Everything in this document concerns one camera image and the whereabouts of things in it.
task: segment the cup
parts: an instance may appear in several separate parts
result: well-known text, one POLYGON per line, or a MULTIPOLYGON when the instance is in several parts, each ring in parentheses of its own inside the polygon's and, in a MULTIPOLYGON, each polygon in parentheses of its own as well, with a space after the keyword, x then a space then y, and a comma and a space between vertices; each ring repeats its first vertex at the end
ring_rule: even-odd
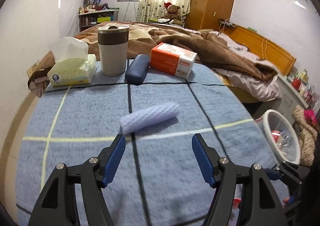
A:
POLYGON ((110 25, 98 28, 98 45, 102 71, 105 75, 116 76, 125 71, 129 26, 110 25))

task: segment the brown blanket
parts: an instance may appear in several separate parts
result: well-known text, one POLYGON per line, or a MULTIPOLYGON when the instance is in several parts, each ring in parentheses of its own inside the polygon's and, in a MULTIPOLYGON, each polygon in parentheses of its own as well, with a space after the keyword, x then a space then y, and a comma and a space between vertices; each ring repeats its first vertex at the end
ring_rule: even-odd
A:
MULTIPOLYGON (((208 32, 193 33, 174 26, 157 24, 140 24, 131 22, 104 22, 77 34, 75 38, 83 40, 89 45, 89 54, 95 54, 100 60, 98 48, 98 27, 114 23, 126 24, 129 29, 128 59, 133 59, 139 54, 150 55, 151 49, 161 42, 176 45, 196 52, 197 62, 209 68, 220 68, 238 73, 244 73, 261 81, 272 79, 277 73, 269 66, 254 64, 241 57, 227 47, 227 42, 208 32)), ((46 76, 54 65, 54 56, 50 51, 41 60, 37 70, 28 81, 46 76)))

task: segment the teddy bear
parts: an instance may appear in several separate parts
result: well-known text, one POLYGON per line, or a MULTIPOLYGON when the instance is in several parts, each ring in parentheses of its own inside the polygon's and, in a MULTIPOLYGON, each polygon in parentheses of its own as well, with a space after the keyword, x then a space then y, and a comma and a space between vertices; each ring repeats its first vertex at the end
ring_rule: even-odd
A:
POLYGON ((167 10, 167 13, 164 14, 162 18, 165 19, 176 19, 181 21, 181 15, 180 15, 180 7, 171 4, 170 2, 167 2, 164 4, 165 9, 167 10))

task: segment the yellow tape line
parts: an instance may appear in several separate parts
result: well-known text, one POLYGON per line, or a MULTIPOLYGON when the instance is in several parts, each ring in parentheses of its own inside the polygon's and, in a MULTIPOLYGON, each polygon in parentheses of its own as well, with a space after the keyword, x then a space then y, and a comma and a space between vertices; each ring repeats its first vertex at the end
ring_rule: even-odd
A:
MULTIPOLYGON (((97 137, 97 138, 50 138, 50 142, 97 142, 97 141, 113 141, 116 136, 97 137)), ((23 140, 30 141, 47 141, 48 137, 23 137, 23 140)), ((130 141, 131 137, 125 137, 126 141, 130 141)))
POLYGON ((215 129, 227 128, 227 127, 232 127, 232 126, 235 126, 235 125, 238 125, 238 124, 242 124, 242 123, 245 123, 245 122, 249 122, 249 121, 253 121, 253 119, 248 118, 248 119, 244 119, 244 120, 240 120, 240 121, 236 121, 236 122, 231 122, 231 123, 227 123, 227 124, 223 124, 223 125, 218 125, 218 126, 215 126, 214 128, 215 129))
MULTIPOLYGON (((253 119, 244 119, 236 122, 231 122, 227 124, 222 124, 215 126, 215 129, 221 129, 221 128, 227 128, 232 127, 238 124, 242 124, 245 122, 253 121, 253 119)), ((204 132, 210 132, 213 131, 212 128, 205 128, 205 129, 197 129, 197 130, 188 130, 188 131, 180 131, 180 132, 173 132, 173 133, 167 133, 167 134, 153 134, 148 136, 142 136, 137 137, 137 139, 162 139, 162 138, 170 138, 170 137, 177 137, 177 136, 185 136, 190 134, 196 134, 196 133, 204 133, 204 132)), ((23 137, 23 140, 30 140, 30 141, 46 141, 48 142, 98 142, 98 141, 113 141, 116 136, 111 137, 96 137, 96 138, 49 138, 49 137, 23 137)), ((125 137, 126 141, 130 141, 131 137, 125 137)))
POLYGON ((41 189, 40 191, 42 191, 43 187, 44 187, 44 180, 45 180, 45 166, 46 166, 46 163, 47 163, 47 155, 48 155, 48 150, 49 150, 49 142, 50 142, 50 139, 51 139, 51 134, 52 134, 52 131, 54 129, 54 126, 57 122, 57 119, 58 119, 58 116, 59 116, 59 113, 62 109, 62 106, 63 106, 63 103, 66 99, 66 96, 68 94, 68 91, 70 89, 71 86, 68 87, 67 91, 64 93, 64 96, 61 100, 61 103, 60 103, 60 106, 57 110, 57 113, 53 119, 53 122, 52 122, 52 125, 51 125, 51 128, 50 128, 50 131, 49 131, 49 134, 48 134, 48 137, 46 139, 46 144, 45 144, 45 149, 44 149, 44 154, 43 154, 43 159, 42 159, 42 172, 41 172, 41 189))

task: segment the red object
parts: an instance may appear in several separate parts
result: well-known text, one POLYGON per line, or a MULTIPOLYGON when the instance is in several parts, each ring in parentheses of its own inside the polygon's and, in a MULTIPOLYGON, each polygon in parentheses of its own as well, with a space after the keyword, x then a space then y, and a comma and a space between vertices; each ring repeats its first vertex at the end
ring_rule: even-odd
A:
POLYGON ((169 6, 171 6, 171 5, 172 5, 172 3, 167 2, 167 3, 165 3, 165 4, 164 4, 164 7, 165 7, 166 9, 168 9, 168 8, 169 8, 169 6))
POLYGON ((293 79, 291 85, 293 86, 293 88, 295 88, 298 91, 301 85, 300 79, 298 78, 293 79))
POLYGON ((234 199, 233 199, 233 205, 232 205, 232 207, 233 207, 233 208, 239 208, 240 202, 241 202, 241 199, 240 199, 240 198, 234 198, 234 199))
POLYGON ((278 143, 279 136, 281 135, 280 131, 273 130, 273 131, 271 131, 271 135, 272 135, 273 140, 275 141, 275 143, 278 143))

